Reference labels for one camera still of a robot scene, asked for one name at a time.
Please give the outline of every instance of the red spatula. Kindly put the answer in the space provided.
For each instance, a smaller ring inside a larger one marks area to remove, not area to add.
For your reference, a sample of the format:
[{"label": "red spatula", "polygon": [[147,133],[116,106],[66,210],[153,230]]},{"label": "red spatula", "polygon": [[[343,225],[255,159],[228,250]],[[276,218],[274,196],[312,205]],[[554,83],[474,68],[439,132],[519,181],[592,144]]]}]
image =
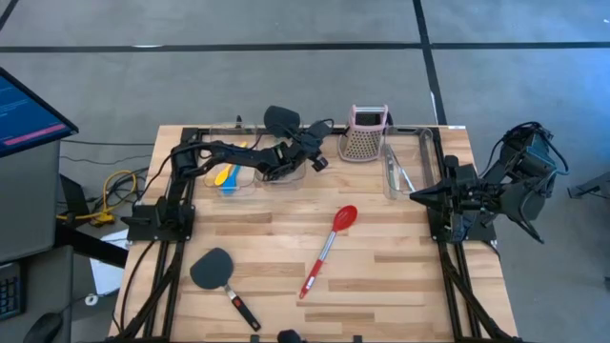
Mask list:
[{"label": "red spatula", "polygon": [[314,285],[315,277],[317,276],[317,273],[320,271],[320,268],[322,268],[324,259],[326,258],[328,251],[331,249],[333,240],[335,240],[336,233],[340,232],[341,230],[345,230],[345,229],[351,227],[352,224],[354,224],[354,222],[356,221],[357,216],[358,216],[358,210],[356,209],[355,206],[352,206],[352,205],[345,206],[344,208],[342,208],[341,210],[339,210],[339,212],[337,212],[335,214],[335,221],[333,222],[333,230],[331,231],[331,234],[328,236],[328,239],[326,240],[326,244],[324,245],[324,249],[322,249],[320,256],[317,258],[317,261],[315,262],[314,267],[312,268],[312,271],[309,273],[309,276],[307,276],[307,279],[305,279],[305,283],[303,284],[303,287],[301,288],[301,294],[298,296],[299,298],[301,298],[301,299],[304,298],[305,294],[307,294],[309,289]]}]

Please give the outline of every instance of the black spatula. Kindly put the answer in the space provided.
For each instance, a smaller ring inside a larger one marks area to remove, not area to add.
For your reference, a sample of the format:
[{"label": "black spatula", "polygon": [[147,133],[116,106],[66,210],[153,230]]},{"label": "black spatula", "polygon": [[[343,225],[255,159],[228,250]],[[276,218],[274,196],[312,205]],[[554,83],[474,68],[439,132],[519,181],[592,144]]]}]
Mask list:
[{"label": "black spatula", "polygon": [[210,250],[191,267],[191,278],[195,285],[204,290],[215,290],[218,287],[223,287],[231,298],[231,303],[257,332],[260,329],[260,324],[248,310],[243,300],[229,286],[229,278],[232,274],[233,260],[227,252],[220,248]]}]

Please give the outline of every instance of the yellow utensil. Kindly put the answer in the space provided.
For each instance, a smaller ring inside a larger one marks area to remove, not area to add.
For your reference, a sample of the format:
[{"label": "yellow utensil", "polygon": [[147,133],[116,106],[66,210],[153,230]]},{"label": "yellow utensil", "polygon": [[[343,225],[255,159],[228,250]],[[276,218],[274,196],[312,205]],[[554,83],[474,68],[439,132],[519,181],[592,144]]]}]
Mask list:
[{"label": "yellow utensil", "polygon": [[[241,142],[241,144],[239,145],[240,148],[246,148],[248,146],[248,142]],[[227,167],[225,167],[222,171],[220,171],[218,173],[218,175],[216,176],[216,179],[213,181],[213,183],[216,186],[222,186],[223,183],[225,183],[225,181],[227,181],[227,178],[229,177],[229,174],[231,173],[231,168],[234,165],[227,165]]]}]

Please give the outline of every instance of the clear plastic bin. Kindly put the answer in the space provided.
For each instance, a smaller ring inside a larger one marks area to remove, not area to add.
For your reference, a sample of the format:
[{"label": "clear plastic bin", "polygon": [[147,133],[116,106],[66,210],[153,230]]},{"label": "clear plastic bin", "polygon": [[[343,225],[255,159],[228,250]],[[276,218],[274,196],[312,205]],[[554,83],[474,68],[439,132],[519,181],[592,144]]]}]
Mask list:
[{"label": "clear plastic bin", "polygon": [[[292,144],[290,142],[290,140],[288,140],[286,138],[276,138],[272,134],[264,134],[261,137],[261,140],[258,143],[258,146],[260,147],[260,149],[270,148],[270,147],[273,147],[273,146],[279,144],[280,142],[286,142],[288,145]],[[265,191],[273,192],[273,191],[298,190],[301,187],[303,187],[305,173],[307,170],[305,168],[306,165],[307,165],[307,161],[304,162],[303,164],[301,164],[296,169],[296,171],[291,172],[290,174],[288,174],[278,180],[273,180],[273,181],[264,180],[263,174],[259,171],[256,171],[254,173],[254,180],[256,182],[256,185],[258,187],[264,189]]]},{"label": "clear plastic bin", "polygon": [[[210,126],[210,134],[203,137],[205,142],[213,142],[216,140],[222,141],[225,144],[233,144],[241,146],[246,144],[246,148],[252,147],[256,142],[257,126],[254,124],[243,123],[223,123]],[[202,151],[201,156],[205,157],[206,152]],[[205,158],[200,159],[200,164],[206,162]],[[227,167],[230,167],[229,177],[220,186],[215,184],[216,177]],[[243,196],[251,194],[255,191],[254,185],[254,168],[233,166],[226,163],[221,163],[214,166],[208,173],[205,174],[203,182],[206,187],[216,189],[220,196]]]},{"label": "clear plastic bin", "polygon": [[432,137],[427,128],[392,126],[386,129],[381,158],[383,193],[388,199],[408,199],[411,192],[433,186],[439,180]]}]

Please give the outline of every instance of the box grater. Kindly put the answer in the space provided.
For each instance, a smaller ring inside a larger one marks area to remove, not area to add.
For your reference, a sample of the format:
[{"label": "box grater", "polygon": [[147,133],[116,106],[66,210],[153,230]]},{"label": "box grater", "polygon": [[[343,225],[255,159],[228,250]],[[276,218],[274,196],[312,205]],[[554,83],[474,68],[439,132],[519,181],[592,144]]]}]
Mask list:
[{"label": "box grater", "polygon": [[349,162],[373,161],[381,154],[388,107],[352,106],[348,127],[338,138],[339,157]]}]

